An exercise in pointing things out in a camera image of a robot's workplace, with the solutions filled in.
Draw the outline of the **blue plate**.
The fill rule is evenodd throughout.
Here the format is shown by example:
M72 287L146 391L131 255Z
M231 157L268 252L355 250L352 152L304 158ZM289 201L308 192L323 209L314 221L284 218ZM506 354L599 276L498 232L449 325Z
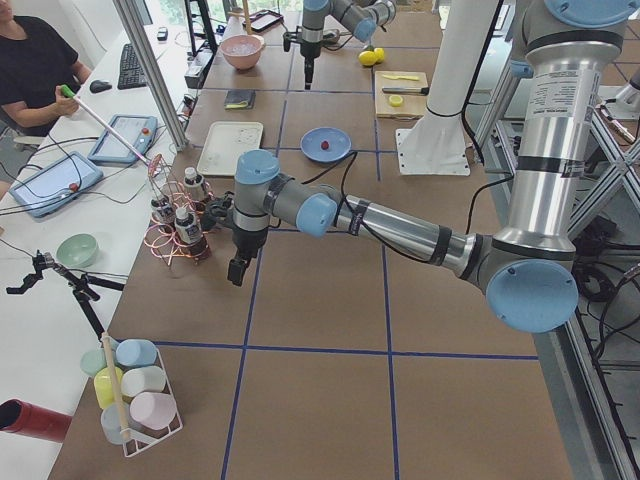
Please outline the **blue plate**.
M302 153L314 162L329 164L345 158L351 151L351 137L334 127L319 127L305 133L300 140Z

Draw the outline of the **metal scoop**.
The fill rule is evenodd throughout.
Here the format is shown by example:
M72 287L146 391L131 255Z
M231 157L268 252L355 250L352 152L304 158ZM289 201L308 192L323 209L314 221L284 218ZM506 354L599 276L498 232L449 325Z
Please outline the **metal scoop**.
M343 32L339 29L327 29L323 31L322 45L324 47L337 46L342 37L345 37L349 32Z

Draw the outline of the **yellow lemon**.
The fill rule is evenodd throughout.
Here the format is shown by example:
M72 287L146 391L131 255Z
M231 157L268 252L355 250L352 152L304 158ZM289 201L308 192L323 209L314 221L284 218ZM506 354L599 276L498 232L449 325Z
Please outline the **yellow lemon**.
M377 63L382 63L386 58L385 50L382 47L376 47L373 53L375 54Z
M359 53L358 61L363 67L372 67L380 61L380 56L375 50L366 50Z

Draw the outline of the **dark drink bottle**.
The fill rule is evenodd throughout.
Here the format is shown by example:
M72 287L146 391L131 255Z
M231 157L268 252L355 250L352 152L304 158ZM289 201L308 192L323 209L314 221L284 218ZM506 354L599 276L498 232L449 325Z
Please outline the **dark drink bottle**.
M154 218L160 224L164 233L174 232L175 212L167 196L155 197L151 200L151 208Z
M192 257L204 260L210 256L210 248L196 214L187 207L178 207L174 224L181 242Z
M209 195L204 183L204 177L200 175L194 167L187 167L184 170L184 188L191 198L196 211L205 210Z

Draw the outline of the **pink bowl with ice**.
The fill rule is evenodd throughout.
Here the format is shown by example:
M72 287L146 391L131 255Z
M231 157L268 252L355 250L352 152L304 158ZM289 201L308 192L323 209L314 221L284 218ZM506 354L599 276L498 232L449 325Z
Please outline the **pink bowl with ice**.
M223 57L237 70L249 70L257 65L264 40L257 35L236 35L225 39L221 45Z

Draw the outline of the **dark grey folded cloth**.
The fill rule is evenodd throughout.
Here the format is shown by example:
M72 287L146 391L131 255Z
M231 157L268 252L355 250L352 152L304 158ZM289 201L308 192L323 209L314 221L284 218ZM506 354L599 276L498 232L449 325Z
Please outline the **dark grey folded cloth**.
M250 89L229 90L224 100L225 110L252 109L255 103L256 92Z

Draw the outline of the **yellow plastic knife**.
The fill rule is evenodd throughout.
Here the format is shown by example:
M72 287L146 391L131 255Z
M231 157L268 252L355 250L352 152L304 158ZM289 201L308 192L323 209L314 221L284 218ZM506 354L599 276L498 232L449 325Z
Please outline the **yellow plastic knife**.
M382 78L385 78L388 80L420 81L420 77L416 75L382 74Z

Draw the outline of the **half lemon slice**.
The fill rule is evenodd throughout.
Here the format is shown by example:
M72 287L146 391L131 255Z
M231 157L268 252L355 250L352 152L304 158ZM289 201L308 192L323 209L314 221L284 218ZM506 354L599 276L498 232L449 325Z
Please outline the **half lemon slice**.
M391 107L401 107L404 103L404 99L401 95L398 94L391 94L388 97L388 103Z

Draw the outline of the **cream rectangular tray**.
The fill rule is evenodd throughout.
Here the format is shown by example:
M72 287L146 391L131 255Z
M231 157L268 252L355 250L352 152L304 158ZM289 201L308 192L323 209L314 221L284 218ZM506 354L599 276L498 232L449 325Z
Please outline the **cream rectangular tray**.
M233 177L239 157L260 147L263 130L260 122L212 123L196 166L197 172L204 176Z

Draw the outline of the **wooden cutting board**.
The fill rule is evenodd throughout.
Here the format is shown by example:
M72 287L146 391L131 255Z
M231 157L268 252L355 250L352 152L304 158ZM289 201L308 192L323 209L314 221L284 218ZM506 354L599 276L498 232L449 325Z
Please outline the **wooden cutting board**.
M388 80L382 74L416 75L420 81ZM382 92L383 87L428 87L429 83L424 72L410 71L376 71L374 80L375 113L378 118L420 118L426 111L427 95L401 95L404 103L401 107L391 107L388 97L391 94Z

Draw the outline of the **light blue cup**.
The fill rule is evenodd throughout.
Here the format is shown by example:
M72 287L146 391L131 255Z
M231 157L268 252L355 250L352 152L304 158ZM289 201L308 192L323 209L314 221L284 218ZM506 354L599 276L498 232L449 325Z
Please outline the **light blue cup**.
M147 339L127 339L116 349L117 362L128 368L154 365L156 358L156 346Z

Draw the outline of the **white cup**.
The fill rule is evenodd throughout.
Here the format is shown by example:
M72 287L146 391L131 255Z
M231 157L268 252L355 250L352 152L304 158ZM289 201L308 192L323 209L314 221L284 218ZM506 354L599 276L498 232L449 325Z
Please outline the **white cup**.
M145 366L128 370L121 380L121 392L127 397L135 397L142 392L162 392L166 385L166 375L159 366Z

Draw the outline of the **black mini tripod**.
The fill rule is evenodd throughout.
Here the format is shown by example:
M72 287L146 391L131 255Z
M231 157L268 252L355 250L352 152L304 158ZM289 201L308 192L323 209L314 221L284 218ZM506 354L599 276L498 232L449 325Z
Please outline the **black mini tripod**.
M22 285L19 287L7 287L6 293L10 295L23 295L27 290L32 288L38 281L44 278L43 272L47 269L53 269L61 277L63 277L67 284L72 288L72 293L78 302L85 317L89 321L93 331L98 339L101 339L105 333L105 329L102 326L98 316L94 312L91 301L99 301L100 295L96 293L91 285L97 285L99 287L123 291L125 285L120 282L99 278L95 275L84 273L81 276L76 276L68 268L60 263L57 263L53 256L46 252L41 253L38 251L34 257L32 257L32 265L34 268L33 273L29 273L22 280Z

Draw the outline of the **mint green bowl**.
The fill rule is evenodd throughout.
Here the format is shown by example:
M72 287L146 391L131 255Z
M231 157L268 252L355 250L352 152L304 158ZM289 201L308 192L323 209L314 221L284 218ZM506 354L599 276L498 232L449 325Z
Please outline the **mint green bowl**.
M56 259L67 268L82 268L92 265L98 253L99 245L96 238L88 233L79 233L59 245Z

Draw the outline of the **pink cup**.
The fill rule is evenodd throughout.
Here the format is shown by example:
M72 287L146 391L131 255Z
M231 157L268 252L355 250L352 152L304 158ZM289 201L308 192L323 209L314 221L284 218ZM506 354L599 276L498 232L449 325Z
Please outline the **pink cup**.
M167 427L177 413L177 404L173 396L159 392L142 392L135 396L130 404L130 415L141 425L162 430Z

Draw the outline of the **black keyboard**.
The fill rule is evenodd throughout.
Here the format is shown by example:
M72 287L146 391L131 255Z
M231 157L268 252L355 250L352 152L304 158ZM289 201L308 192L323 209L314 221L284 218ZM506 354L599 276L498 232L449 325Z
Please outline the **black keyboard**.
M136 52L133 46L127 43L121 51L117 88L119 90L127 90L145 87L146 85L146 76Z

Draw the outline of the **yellow cup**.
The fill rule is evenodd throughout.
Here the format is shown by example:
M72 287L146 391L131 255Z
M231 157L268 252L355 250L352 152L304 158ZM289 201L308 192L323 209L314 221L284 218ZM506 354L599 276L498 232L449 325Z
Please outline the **yellow cup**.
M115 402L109 369L101 369L93 378L93 385L99 407L105 410Z

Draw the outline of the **blue teach pendant tablet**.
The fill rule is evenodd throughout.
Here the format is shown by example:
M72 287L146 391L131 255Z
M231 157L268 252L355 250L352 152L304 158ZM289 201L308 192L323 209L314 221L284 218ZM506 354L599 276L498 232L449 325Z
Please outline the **blue teach pendant tablet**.
M74 200L103 178L103 172L72 151L26 180L17 181L9 194L34 218L49 215Z

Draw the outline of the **black computer mouse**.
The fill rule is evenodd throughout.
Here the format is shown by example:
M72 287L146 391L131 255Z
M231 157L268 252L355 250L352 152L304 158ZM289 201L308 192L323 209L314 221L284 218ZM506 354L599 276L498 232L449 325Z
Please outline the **black computer mouse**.
M105 92L107 90L110 90L111 88L111 83L104 80L94 80L89 85L90 92L94 94Z

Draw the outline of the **red cylinder tube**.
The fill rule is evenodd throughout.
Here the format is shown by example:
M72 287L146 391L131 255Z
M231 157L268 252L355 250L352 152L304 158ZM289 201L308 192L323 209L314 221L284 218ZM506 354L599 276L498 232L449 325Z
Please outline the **red cylinder tube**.
M1 404L1 431L62 443L72 417L18 399Z

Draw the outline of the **person in black shirt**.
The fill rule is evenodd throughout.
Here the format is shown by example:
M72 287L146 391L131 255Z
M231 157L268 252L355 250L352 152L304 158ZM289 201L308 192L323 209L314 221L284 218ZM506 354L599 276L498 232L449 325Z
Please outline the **person in black shirt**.
M61 92L78 91L92 70L46 21L16 16L1 3L1 111L26 135L45 137L79 105Z

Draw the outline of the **black handled knife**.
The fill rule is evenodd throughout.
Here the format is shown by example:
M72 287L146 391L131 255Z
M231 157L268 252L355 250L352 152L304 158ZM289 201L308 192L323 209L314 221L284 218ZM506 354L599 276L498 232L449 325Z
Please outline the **black handled knife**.
M385 94L397 95L419 95L426 96L429 94L428 87L383 87L382 92Z

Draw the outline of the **aluminium frame post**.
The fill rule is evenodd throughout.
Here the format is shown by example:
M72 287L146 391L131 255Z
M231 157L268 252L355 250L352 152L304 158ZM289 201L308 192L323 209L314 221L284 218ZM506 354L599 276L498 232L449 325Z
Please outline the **aluminium frame post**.
M134 0L114 0L115 9L121 19L124 30L133 45L139 62L147 78L147 83L151 90L160 114L165 122L167 131L178 152L183 151L188 140L184 133L182 124L172 102L170 91L167 88L159 65L153 53L146 30L142 23L141 16L137 10Z

